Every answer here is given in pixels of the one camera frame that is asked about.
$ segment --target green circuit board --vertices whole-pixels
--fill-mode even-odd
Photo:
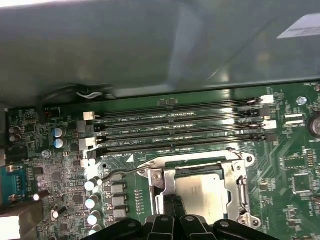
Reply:
[[[214,130],[219,119],[212,117],[225,113],[216,106],[211,108],[210,104],[234,104],[232,101],[266,95],[272,95],[274,99],[268,104],[270,114],[267,118],[234,115],[236,121],[231,125],[269,120],[276,121],[275,129],[263,133],[261,129],[237,127]],[[34,108],[11,109],[7,115],[12,138],[11,146],[6,150],[6,163],[27,169],[27,187],[19,201],[29,201],[37,188],[48,189],[51,193],[43,200],[44,221],[37,227],[38,239],[80,240],[88,236],[91,229],[87,223],[90,211],[85,206],[91,195],[84,188],[88,179],[102,178],[119,168],[133,169],[156,157],[232,147],[256,158],[254,166],[247,169],[247,175],[251,214],[262,223],[258,230],[280,240],[317,240],[320,239],[320,138],[315,134],[318,129],[313,132],[310,129],[320,124],[311,126],[310,123],[317,119],[318,111],[318,82],[48,106],[45,108],[46,124],[39,123]],[[99,133],[79,131],[84,112],[96,114],[97,118],[86,121],[86,126],[97,125],[95,131],[98,128]],[[168,114],[171,121],[161,122]],[[178,118],[186,121],[172,121]],[[230,123],[234,118],[230,119],[219,121]],[[61,148],[54,146],[56,128],[63,130]],[[274,137],[269,141],[247,138],[261,134],[273,134]],[[88,159],[79,149],[79,141],[92,137],[99,137],[101,149],[106,151],[96,157],[94,166],[89,166]],[[227,137],[238,140],[224,141]],[[121,185],[126,199],[126,217],[144,223],[152,214],[148,180],[132,174],[126,176]],[[102,218],[98,224],[107,227],[117,222],[110,184],[98,187],[97,192],[102,197],[99,206]],[[54,206],[67,206],[68,211],[53,220],[51,210]]]

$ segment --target electrolytic capacitor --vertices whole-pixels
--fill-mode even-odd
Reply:
[[[102,230],[102,226],[96,224],[96,225],[94,225],[94,226],[92,227],[92,229],[89,231],[89,236],[91,236],[92,234],[95,234],[95,233],[97,233],[97,232],[99,232],[99,231],[101,231],[101,230]]]
[[[50,192],[48,190],[41,190],[38,191],[35,195],[33,195],[33,200],[40,201],[50,195]]]
[[[99,197],[96,194],[93,194],[89,197],[87,201],[85,201],[85,206],[88,209],[93,209],[99,202]]]
[[[68,211],[66,206],[62,206],[60,207],[58,210],[55,210],[52,213],[52,217],[54,217],[55,219],[59,218],[61,215],[65,214]]]
[[[67,133],[66,133],[66,130],[64,130],[64,129],[62,129],[62,128],[59,128],[59,127],[55,128],[55,129],[53,130],[53,136],[54,136],[55,138],[64,137],[66,134],[67,134]]]
[[[101,218],[101,213],[97,210],[94,210],[88,216],[88,219],[87,219],[88,224],[90,224],[91,226],[94,226],[97,224],[100,218]]]
[[[87,191],[92,191],[96,186],[101,186],[102,185],[102,180],[100,177],[95,176],[94,178],[91,178],[84,184],[84,188]]]
[[[19,126],[10,127],[9,128],[9,133],[10,134],[14,134],[14,135],[20,134],[21,133],[21,128]]]
[[[12,135],[9,138],[11,143],[17,143],[21,141],[21,136],[20,135]]]
[[[53,143],[56,149],[64,148],[65,146],[67,146],[67,144],[68,142],[64,138],[57,138],[56,140],[54,140],[54,143]]]

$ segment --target chip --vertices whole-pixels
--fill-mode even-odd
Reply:
[[[74,167],[79,167],[81,165],[80,161],[73,161],[73,166]]]
[[[61,174],[60,172],[55,172],[52,174],[52,180],[53,181],[60,181],[61,180]]]
[[[70,145],[70,152],[79,152],[79,145],[77,144],[77,143],[72,143],[71,145]]]
[[[60,232],[67,232],[68,231],[68,225],[67,224],[61,224],[60,225]]]
[[[81,194],[77,194],[73,196],[73,201],[76,204],[82,204],[84,202],[84,197]]]
[[[111,192],[111,187],[110,187],[110,186],[104,186],[104,187],[103,187],[103,190],[104,190],[105,192]]]
[[[57,197],[56,197],[56,200],[58,201],[58,202],[63,202],[64,201],[64,196],[62,195],[62,194],[59,194]]]
[[[310,192],[311,180],[309,173],[299,173],[293,175],[293,192],[296,194]]]
[[[34,175],[42,175],[44,174],[44,169],[42,167],[35,167],[33,173]]]

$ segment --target integrated circuit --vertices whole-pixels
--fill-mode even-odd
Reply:
[[[61,173],[60,172],[54,172],[52,174],[52,180],[57,182],[61,180]]]
[[[34,175],[42,175],[44,174],[44,169],[42,167],[35,167],[33,173]]]
[[[68,231],[68,225],[67,224],[61,224],[60,225],[60,231],[61,232],[67,232]]]
[[[311,192],[311,179],[308,173],[299,173],[293,175],[292,184],[292,190],[295,194]]]
[[[84,197],[82,194],[76,194],[73,196],[73,201],[75,204],[82,204],[84,202]]]
[[[79,166],[81,166],[81,161],[79,161],[79,160],[73,161],[73,162],[72,162],[72,165],[73,165],[74,167],[79,167]]]

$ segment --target dimm slot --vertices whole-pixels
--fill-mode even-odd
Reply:
[[[161,131],[161,132],[151,132],[151,133],[130,133],[130,134],[123,134],[123,135],[108,135],[103,136],[104,141],[107,140],[121,140],[121,139],[128,139],[128,138],[138,138],[138,137],[160,137],[166,135],[176,135],[176,134],[183,134],[183,133],[201,133],[205,131],[215,131],[215,130],[234,130],[234,129],[241,129],[241,128],[248,128],[249,123],[237,123],[232,125],[222,125],[217,126],[207,126],[207,127],[198,127],[198,128],[188,128],[188,129],[174,129],[168,131]]]
[[[196,139],[196,140],[185,140],[185,141],[175,141],[170,143],[152,143],[152,144],[144,144],[144,145],[136,145],[136,146],[129,146],[129,147],[113,147],[108,148],[108,150],[103,151],[102,149],[98,149],[100,154],[105,153],[114,153],[114,152],[122,152],[122,151],[143,151],[146,149],[159,149],[159,148],[173,148],[173,147],[182,147],[182,146],[190,146],[190,145],[197,145],[197,144],[215,144],[215,143],[224,143],[226,139],[228,140],[243,140],[243,139],[252,139],[253,134],[247,135],[240,135],[240,136],[227,136],[227,137],[214,137],[208,139]]]
[[[233,136],[258,133],[257,130],[252,130],[251,128],[242,128],[242,129],[233,129],[233,130],[215,130],[215,131],[203,131],[196,133],[184,133],[171,136],[157,136],[157,137],[139,137],[131,139],[122,139],[122,140],[111,140],[104,143],[99,143],[98,148],[114,148],[114,147],[127,147],[127,146],[136,146],[136,145],[146,145],[146,144],[155,144],[155,143],[170,143],[174,141],[185,141],[185,140],[197,140],[197,139],[207,139],[207,138],[217,138],[223,137],[226,134],[232,134]]]
[[[248,105],[248,101],[252,99],[244,99],[244,100],[226,100],[220,102],[208,102],[208,103],[198,103],[198,104],[184,104],[184,105],[168,105],[168,106],[159,106],[153,108],[145,108],[145,109],[136,109],[136,110],[129,110],[129,111],[118,111],[118,112],[106,112],[106,113],[96,113],[103,118],[111,118],[121,116],[132,116],[132,115],[139,115],[139,114],[146,114],[146,113],[167,113],[168,111],[177,111],[177,110],[189,110],[190,108],[197,107],[197,108],[231,108],[231,107],[244,107]]]
[[[115,128],[98,128],[99,132],[102,135],[111,136],[111,135],[122,135],[122,134],[130,134],[130,133],[145,133],[145,132],[159,132],[163,130],[174,130],[174,129],[182,129],[182,128],[192,128],[201,124],[208,124],[205,126],[198,127],[208,127],[208,126],[220,126],[220,125],[232,125],[239,120],[238,116],[223,116],[219,118],[206,118],[206,119],[197,119],[194,121],[186,121],[186,122],[168,122],[168,123],[159,123],[159,124],[151,124],[151,125],[143,125],[143,126],[126,126],[126,127],[115,127]]]
[[[239,142],[249,142],[249,141],[262,141],[260,139],[257,139],[254,135],[241,135],[241,136],[235,136],[235,137],[221,137],[219,139],[215,139],[208,142],[192,142],[190,144],[186,145],[176,145],[176,146],[165,146],[165,147],[151,147],[151,148],[144,148],[144,149],[126,149],[121,148],[117,149],[118,151],[110,151],[110,152],[104,152],[100,154],[100,157],[108,157],[110,155],[123,155],[123,154],[132,154],[134,152],[139,151],[139,153],[143,153],[145,155],[148,154],[148,152],[157,152],[157,151],[174,151],[175,148],[198,148],[198,147],[205,147],[210,146],[212,144],[232,144],[232,143],[239,143]]]
[[[227,117],[225,119],[241,117],[243,114],[239,112],[234,113],[216,113],[216,114],[207,114],[204,116],[185,116],[180,118],[165,118],[165,119],[143,119],[143,120],[130,120],[130,121],[122,121],[118,123],[106,123],[101,124],[102,128],[114,128],[116,126],[138,126],[138,125],[152,125],[152,124],[161,124],[161,123],[183,123],[187,121],[193,120],[205,120],[205,119],[222,119],[221,114],[226,114]]]

